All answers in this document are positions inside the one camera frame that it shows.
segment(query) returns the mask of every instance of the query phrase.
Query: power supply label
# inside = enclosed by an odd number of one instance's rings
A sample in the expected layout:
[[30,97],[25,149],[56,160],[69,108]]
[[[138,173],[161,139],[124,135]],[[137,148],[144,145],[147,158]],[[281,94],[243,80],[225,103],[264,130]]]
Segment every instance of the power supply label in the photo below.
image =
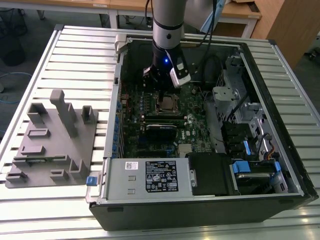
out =
[[145,190],[148,193],[179,191],[176,161],[146,161]]

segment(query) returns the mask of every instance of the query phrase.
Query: robotic arm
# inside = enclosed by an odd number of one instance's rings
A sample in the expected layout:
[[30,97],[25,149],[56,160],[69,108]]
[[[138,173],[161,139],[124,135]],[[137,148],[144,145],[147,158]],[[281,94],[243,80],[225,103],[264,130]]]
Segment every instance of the robotic arm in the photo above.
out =
[[209,33],[213,18],[213,3],[217,5],[212,29],[217,24],[225,1],[154,0],[152,2],[151,0],[151,4],[154,4],[152,6],[153,57],[152,64],[145,69],[144,75],[155,81],[159,91],[166,91],[172,84],[175,88],[179,88],[191,80],[180,44],[185,15],[188,24]]

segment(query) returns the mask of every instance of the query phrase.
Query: desk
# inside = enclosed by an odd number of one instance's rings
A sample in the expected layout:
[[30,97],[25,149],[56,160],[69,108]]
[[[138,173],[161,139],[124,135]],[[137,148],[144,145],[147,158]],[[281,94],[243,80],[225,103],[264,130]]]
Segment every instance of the desk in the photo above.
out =
[[[45,11],[76,12],[91,14],[108,14],[111,28],[119,28],[119,15],[145,16],[146,0],[0,0],[5,8],[34,9]],[[151,6],[147,16],[151,17]],[[245,28],[243,38],[250,38],[257,20],[262,17],[259,12],[252,12],[247,4],[230,2],[224,6],[220,23],[242,24]]]

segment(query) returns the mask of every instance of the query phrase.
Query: slotted metal table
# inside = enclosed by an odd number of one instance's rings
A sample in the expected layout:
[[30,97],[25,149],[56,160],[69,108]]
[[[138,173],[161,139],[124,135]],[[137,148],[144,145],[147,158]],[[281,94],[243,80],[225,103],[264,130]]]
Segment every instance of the slotted metal table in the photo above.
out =
[[[0,145],[0,239],[310,239],[320,236],[320,200],[262,222],[150,231],[104,231],[89,211],[86,185],[8,189],[6,174],[21,144],[30,103],[46,108],[52,89],[66,102],[99,110],[91,172],[101,171],[115,73],[118,33],[148,31],[64,26],[55,30]],[[200,35],[186,34],[186,38]],[[320,118],[276,45],[267,40],[215,37],[246,42],[313,184],[320,193]],[[91,195],[97,195],[94,189]]]

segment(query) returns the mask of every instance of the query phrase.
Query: blue cable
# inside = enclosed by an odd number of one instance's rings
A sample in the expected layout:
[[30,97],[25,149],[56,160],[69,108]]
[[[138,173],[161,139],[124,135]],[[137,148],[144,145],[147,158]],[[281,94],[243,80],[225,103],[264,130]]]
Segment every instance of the blue cable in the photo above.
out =
[[18,103],[20,103],[20,101],[2,101],[2,100],[0,100],[0,103],[3,103],[3,104],[18,104]]
[[[32,78],[32,75],[30,73],[27,73],[27,72],[20,72],[20,71],[17,71],[17,72],[6,72],[6,71],[2,71],[2,70],[0,70],[0,72],[5,73],[5,74],[0,76],[0,79],[5,77],[5,76],[12,75],[12,74],[28,75],[30,78]],[[19,102],[20,101],[3,101],[3,100],[0,100],[0,103],[3,103],[3,104],[18,104]]]
[[3,78],[3,77],[5,77],[5,76],[12,75],[12,74],[28,75],[29,77],[32,78],[32,75],[31,75],[30,73],[17,71],[17,72],[7,72],[7,73],[1,75],[1,76],[0,76],[0,79]]

